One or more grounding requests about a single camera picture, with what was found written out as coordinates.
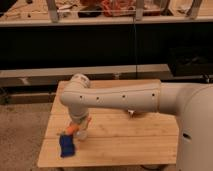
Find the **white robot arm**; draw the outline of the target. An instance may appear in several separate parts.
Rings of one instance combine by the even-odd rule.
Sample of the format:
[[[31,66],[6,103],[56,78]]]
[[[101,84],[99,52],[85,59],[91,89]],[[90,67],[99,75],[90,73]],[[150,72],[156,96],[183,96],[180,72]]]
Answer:
[[[174,115],[179,128],[176,171],[213,171],[213,84],[156,81],[92,88],[87,76],[75,74],[60,100],[78,124],[90,108]]]

